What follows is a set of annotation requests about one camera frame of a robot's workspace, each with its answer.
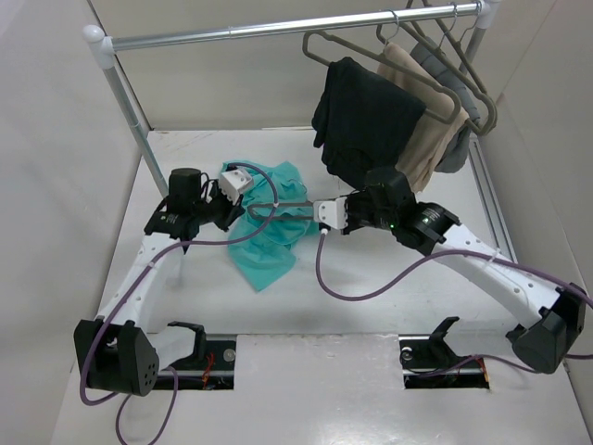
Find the teal t shirt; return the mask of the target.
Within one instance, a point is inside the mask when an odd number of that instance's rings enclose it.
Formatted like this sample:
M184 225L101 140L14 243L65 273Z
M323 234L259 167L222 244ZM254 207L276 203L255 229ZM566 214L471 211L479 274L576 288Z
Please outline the teal t shirt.
M302 182L299 170L285 161L274 167L258 165L249 174L254 184L259 177L265 179L273 193L276 193L273 178L298 179ZM248 240L232 244L228 253L236 268L252 288L259 292L289 273L297 262L292 249L306 235L314 235L317 228L313 222L270 222L262 232Z

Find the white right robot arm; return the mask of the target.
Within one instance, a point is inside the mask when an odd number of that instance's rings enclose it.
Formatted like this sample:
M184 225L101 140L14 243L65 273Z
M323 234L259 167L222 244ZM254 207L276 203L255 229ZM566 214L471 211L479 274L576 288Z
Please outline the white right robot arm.
M392 168L366 175L360 191L342 198L343 234L362 227L390 232L397 242L436 261L486 292L517 320L507 337L515 356L534 371L554 373L585 323L585 292L529 270L497 252L459 217L420 202L406 177Z

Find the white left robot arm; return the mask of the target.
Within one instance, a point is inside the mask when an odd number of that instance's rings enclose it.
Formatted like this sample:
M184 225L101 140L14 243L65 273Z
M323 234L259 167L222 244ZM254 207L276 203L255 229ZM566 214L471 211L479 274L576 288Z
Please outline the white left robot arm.
M243 195L252 184L236 165L212 183L194 168L170 173L169 192L148 220L124 281L93 320L79 321L74 330L82 389L145 396L160 371L178 361L197 367L206 359L202 325L173 321L152 333L149 322L200 227L213 223L228 230L243 215Z

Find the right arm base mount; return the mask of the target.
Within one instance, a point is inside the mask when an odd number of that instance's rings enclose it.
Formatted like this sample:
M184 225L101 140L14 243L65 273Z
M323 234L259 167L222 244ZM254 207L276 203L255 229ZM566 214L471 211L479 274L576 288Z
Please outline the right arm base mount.
M448 330L459 319L447 317L428 334L398 337L405 389L489 389L484 361L460 356L446 342Z

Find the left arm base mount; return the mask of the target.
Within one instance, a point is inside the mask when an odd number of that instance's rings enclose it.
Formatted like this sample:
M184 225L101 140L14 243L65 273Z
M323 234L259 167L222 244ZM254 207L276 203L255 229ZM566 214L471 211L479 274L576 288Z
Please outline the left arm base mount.
M232 390L236 363L236 336L207 337L205 355L180 359L172 364L179 390Z

